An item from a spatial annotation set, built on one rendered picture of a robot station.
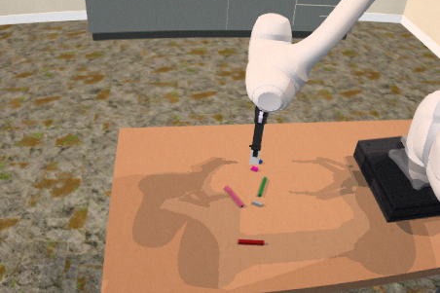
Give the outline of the short grey rod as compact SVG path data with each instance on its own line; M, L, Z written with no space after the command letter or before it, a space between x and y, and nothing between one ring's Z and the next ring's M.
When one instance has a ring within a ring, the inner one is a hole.
M262 205L263 205L262 202L260 202L260 201L255 201L255 200L253 200L252 204L255 204L255 205L260 206L260 207L262 207Z

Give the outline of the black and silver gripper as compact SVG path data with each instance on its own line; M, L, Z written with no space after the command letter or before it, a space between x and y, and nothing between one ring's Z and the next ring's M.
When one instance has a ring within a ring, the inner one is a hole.
M264 115L265 113L266 116ZM249 160L250 165L259 164L261 142L262 142L262 136L264 134L263 129L265 128L264 123L266 124L268 115L269 113L260 110L257 106L255 107L255 118L254 118L255 128L253 134L253 141L252 141L252 145L249 145L249 147L251 147L250 160Z

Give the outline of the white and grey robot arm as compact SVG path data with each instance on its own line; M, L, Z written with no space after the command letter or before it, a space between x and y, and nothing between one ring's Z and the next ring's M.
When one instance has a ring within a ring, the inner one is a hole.
M293 45L287 18L277 14L259 16L251 34L245 76L249 99L267 113L286 108L308 81L311 69L344 38L374 1L341 0L314 33ZM401 137L401 142L405 148L390 150L388 156L414 189L431 185L440 201L440 91L430 93L421 102L409 133Z

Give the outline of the pink rod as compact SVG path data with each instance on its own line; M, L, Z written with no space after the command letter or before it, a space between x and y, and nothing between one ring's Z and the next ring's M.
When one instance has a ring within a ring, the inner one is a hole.
M239 198L235 195L235 193L229 188L229 186L225 186L225 190L234 199L234 201L238 204L239 207L243 207L243 203L239 200Z

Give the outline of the red rod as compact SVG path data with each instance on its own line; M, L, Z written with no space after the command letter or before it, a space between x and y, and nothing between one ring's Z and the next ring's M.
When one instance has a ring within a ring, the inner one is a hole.
M264 241L263 240L253 240L253 239L239 239L238 244L264 245Z

